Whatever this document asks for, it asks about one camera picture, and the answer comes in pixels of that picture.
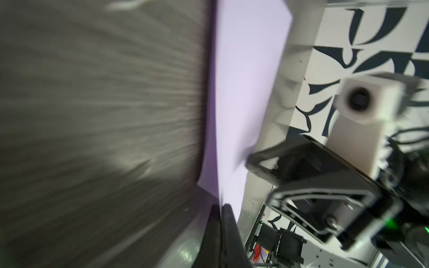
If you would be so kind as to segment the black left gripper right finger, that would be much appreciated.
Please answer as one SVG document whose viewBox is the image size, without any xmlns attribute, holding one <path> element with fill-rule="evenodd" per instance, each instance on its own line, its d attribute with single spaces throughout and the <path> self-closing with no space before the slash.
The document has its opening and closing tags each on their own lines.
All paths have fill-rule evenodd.
<svg viewBox="0 0 429 268">
<path fill-rule="evenodd" d="M 225 204 L 221 210 L 221 233 L 221 267 L 252 268 L 229 204 Z"/>
</svg>

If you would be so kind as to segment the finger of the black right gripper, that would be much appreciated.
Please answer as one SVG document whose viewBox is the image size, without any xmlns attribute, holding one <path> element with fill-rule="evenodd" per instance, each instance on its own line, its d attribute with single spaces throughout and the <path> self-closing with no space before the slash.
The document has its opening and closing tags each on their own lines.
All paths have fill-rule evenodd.
<svg viewBox="0 0 429 268">
<path fill-rule="evenodd" d="M 251 154 L 248 171 L 280 191 L 379 191 L 356 167 L 307 135 Z"/>
</svg>

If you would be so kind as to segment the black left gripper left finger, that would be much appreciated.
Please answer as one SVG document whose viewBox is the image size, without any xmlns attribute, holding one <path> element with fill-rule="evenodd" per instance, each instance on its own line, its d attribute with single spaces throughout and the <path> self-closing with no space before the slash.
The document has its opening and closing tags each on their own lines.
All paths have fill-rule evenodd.
<svg viewBox="0 0 429 268">
<path fill-rule="evenodd" d="M 200 251 L 192 268 L 219 268 L 221 265 L 221 215 L 218 205 L 213 205 L 208 217 Z"/>
</svg>

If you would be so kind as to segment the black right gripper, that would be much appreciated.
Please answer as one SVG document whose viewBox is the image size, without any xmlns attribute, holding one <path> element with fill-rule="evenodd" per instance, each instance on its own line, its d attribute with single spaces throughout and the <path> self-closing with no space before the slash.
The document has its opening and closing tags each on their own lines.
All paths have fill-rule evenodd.
<svg viewBox="0 0 429 268">
<path fill-rule="evenodd" d="M 269 195 L 267 206 L 320 243 L 336 238 L 349 251 L 372 239 L 391 264 L 427 268 L 429 150 L 394 150 L 387 163 L 378 181 L 393 194 L 379 187 L 278 188 Z"/>
</svg>

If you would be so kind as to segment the lilac square paper sheet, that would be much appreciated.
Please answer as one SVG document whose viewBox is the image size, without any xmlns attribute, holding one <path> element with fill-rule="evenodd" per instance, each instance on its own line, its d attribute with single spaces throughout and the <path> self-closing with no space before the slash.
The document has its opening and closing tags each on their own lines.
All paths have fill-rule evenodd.
<svg viewBox="0 0 429 268">
<path fill-rule="evenodd" d="M 284 1 L 216 1 L 198 185 L 240 216 L 248 171 L 293 15 Z"/>
</svg>

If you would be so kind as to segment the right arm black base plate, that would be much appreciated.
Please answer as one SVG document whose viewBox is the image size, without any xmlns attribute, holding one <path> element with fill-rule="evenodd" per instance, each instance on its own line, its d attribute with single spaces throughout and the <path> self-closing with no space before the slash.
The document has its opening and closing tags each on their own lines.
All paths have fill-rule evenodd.
<svg viewBox="0 0 429 268">
<path fill-rule="evenodd" d="M 254 268 L 300 268 L 306 240 L 291 230 L 278 228 L 275 223 L 281 216 L 263 222 L 265 206 L 261 209 L 245 243 L 248 260 Z"/>
</svg>

